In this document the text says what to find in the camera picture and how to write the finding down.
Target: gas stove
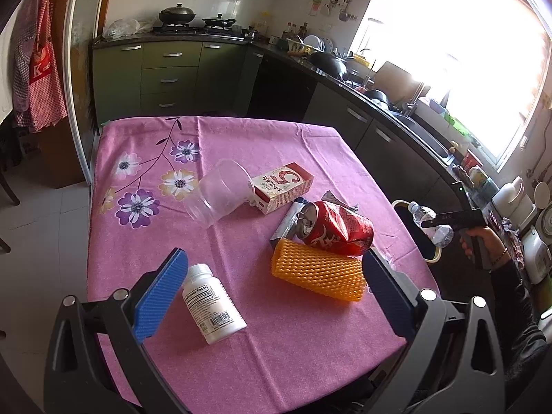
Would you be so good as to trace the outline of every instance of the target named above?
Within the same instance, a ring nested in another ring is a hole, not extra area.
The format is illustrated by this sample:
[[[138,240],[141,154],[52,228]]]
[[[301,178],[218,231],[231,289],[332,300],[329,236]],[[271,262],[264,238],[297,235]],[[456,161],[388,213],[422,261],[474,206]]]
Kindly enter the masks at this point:
[[[154,27],[154,34],[158,36],[213,36],[224,37],[233,40],[244,40],[243,36],[233,32],[230,28],[197,27],[187,24],[166,24]]]

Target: cutting board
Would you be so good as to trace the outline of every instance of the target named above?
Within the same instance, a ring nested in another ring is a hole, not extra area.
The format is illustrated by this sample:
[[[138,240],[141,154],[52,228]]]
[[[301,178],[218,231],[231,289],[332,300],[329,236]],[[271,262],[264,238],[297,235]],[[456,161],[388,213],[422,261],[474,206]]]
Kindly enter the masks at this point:
[[[401,103],[412,99],[419,84],[409,72],[387,61],[374,75],[373,88],[381,90],[390,102],[400,107]]]

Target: white pill bottle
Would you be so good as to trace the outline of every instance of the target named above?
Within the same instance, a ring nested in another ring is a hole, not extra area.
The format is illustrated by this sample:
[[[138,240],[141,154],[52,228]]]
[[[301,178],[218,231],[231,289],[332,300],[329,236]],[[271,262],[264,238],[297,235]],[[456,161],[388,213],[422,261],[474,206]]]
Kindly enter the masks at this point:
[[[228,293],[206,264],[188,268],[182,297],[208,344],[247,326]]]

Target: clear crushed plastic bottle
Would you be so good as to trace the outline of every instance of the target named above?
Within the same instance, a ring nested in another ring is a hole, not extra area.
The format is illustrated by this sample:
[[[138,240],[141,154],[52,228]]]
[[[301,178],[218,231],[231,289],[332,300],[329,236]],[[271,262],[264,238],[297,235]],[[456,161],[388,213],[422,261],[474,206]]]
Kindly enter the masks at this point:
[[[408,211],[412,213],[412,217],[416,225],[424,231],[435,246],[443,248],[451,243],[452,238],[454,237],[454,231],[451,226],[444,225],[422,228],[423,221],[434,219],[436,216],[435,212],[431,210],[431,208],[424,207],[416,202],[411,202],[408,205]]]

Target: sink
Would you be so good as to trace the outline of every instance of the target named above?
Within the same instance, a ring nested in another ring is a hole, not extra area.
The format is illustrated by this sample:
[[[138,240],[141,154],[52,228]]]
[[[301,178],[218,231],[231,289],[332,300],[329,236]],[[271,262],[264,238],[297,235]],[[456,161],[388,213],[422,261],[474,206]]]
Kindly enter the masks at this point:
[[[416,121],[412,120],[403,114],[398,112],[393,112],[391,110],[387,111],[394,119],[399,121],[403,126],[405,126],[409,131],[411,131],[416,137],[418,137],[429,149],[431,149],[441,160],[447,162],[451,157],[448,150],[445,149],[440,142],[435,139],[429,132],[427,132],[423,127],[421,127]]]

